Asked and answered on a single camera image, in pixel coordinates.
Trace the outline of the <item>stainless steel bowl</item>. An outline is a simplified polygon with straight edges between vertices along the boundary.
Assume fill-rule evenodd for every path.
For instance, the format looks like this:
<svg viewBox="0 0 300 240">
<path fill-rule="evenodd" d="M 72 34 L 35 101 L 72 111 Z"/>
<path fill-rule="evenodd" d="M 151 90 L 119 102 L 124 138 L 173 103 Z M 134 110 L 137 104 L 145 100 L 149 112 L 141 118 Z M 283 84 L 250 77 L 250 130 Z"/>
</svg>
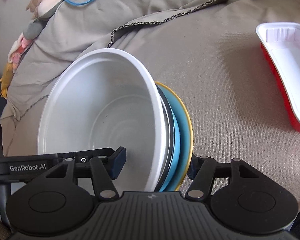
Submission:
<svg viewBox="0 0 300 240">
<path fill-rule="evenodd" d="M 161 169 L 160 178 L 155 187 L 155 191 L 160 191 L 165 188 L 164 185 L 168 178 L 168 173 L 170 171 L 171 164 L 172 164 L 174 142 L 175 142 L 174 139 L 175 130 L 174 130 L 174 121 L 173 121 L 173 115 L 172 115 L 172 109 L 170 103 L 168 102 L 168 99 L 166 98 L 162 89 L 158 85 L 157 85 L 157 90 L 161 97 L 161 104 L 164 112 L 164 120 L 165 120 L 165 128 L 166 128 L 166 149 L 164 155 L 164 165 Z"/>
</svg>

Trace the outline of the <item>white rainbow paper bowl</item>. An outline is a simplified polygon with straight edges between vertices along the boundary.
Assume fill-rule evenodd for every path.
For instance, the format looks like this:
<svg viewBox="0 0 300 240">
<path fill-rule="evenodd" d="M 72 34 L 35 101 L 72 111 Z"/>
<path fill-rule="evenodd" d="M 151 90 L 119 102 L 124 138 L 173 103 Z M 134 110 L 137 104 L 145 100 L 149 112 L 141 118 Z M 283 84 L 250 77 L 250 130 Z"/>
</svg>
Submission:
<svg viewBox="0 0 300 240">
<path fill-rule="evenodd" d="M 165 163 L 166 122 L 146 67 L 119 49 L 97 49 L 75 60 L 46 100 L 39 154 L 124 147 L 117 191 L 153 191 Z"/>
</svg>

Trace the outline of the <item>white red plastic tray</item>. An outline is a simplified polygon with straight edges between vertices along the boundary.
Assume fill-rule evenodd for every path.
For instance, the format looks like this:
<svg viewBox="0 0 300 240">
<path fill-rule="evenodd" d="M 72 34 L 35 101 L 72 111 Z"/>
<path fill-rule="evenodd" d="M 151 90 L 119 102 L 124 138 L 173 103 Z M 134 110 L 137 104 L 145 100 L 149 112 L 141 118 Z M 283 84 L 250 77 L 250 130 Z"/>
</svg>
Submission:
<svg viewBox="0 0 300 240">
<path fill-rule="evenodd" d="M 283 97 L 291 126 L 300 132 L 300 24 L 262 23 L 256 27 L 256 34 Z"/>
</svg>

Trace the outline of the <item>yellow plush toy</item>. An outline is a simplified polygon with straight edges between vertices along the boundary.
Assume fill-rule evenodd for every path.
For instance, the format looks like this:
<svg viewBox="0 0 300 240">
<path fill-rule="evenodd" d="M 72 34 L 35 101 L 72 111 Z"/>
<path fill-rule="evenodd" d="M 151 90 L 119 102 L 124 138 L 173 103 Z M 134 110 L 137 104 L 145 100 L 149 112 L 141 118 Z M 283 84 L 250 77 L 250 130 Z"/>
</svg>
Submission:
<svg viewBox="0 0 300 240">
<path fill-rule="evenodd" d="M 8 62 L 4 68 L 2 77 L 0 79 L 0 83 L 1 83 L 0 96 L 4 99 L 7 99 L 7 90 L 10 86 L 13 76 L 14 76 L 13 63 Z"/>
</svg>

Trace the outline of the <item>pink white plush toy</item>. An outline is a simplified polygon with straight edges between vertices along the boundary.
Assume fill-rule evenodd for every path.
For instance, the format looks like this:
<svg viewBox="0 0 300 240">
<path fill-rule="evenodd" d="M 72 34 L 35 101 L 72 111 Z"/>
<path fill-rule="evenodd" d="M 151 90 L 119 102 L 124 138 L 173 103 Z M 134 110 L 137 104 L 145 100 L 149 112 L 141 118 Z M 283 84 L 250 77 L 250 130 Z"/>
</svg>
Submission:
<svg viewBox="0 0 300 240">
<path fill-rule="evenodd" d="M 33 40 L 27 40 L 23 33 L 20 34 L 18 39 L 13 43 L 7 57 L 8 63 L 12 64 L 13 72 L 15 72 L 21 61 L 21 56 L 27 51 Z"/>
</svg>

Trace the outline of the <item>beige sofa cover blanket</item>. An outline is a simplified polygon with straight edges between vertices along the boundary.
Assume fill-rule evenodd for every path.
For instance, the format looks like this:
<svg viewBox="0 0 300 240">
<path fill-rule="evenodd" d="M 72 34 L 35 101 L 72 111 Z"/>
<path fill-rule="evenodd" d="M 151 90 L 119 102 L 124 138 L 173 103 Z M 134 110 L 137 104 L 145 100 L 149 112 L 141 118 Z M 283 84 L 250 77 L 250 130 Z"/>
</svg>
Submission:
<svg viewBox="0 0 300 240">
<path fill-rule="evenodd" d="M 242 158 L 300 207 L 300 133 L 255 33 L 300 23 L 300 0 L 96 0 L 62 4 L 23 58 L 0 118 L 5 156 L 34 155 L 44 103 L 80 56 L 118 48 L 173 89 L 192 120 L 194 154 Z"/>
</svg>

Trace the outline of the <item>grey plush toy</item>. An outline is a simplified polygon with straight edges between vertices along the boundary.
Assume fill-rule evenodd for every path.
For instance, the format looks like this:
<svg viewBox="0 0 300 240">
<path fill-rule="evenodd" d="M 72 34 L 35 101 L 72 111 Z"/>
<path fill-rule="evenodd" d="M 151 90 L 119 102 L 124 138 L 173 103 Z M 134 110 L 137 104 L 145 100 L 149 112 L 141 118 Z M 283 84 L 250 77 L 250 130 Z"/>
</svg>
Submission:
<svg viewBox="0 0 300 240">
<path fill-rule="evenodd" d="M 34 40 L 39 36 L 42 30 L 45 28 L 47 21 L 40 19 L 32 20 L 29 25 L 24 29 L 23 36 L 27 40 Z"/>
</svg>

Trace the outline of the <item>brown white plush toy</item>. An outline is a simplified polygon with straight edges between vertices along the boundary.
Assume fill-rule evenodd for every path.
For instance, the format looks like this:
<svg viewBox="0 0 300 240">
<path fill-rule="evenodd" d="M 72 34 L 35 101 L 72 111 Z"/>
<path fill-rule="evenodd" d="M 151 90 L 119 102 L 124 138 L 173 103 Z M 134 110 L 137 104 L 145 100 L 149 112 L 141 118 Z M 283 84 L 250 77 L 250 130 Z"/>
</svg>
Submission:
<svg viewBox="0 0 300 240">
<path fill-rule="evenodd" d="M 32 19 L 49 19 L 64 0 L 30 0 L 26 7 L 33 13 Z"/>
</svg>

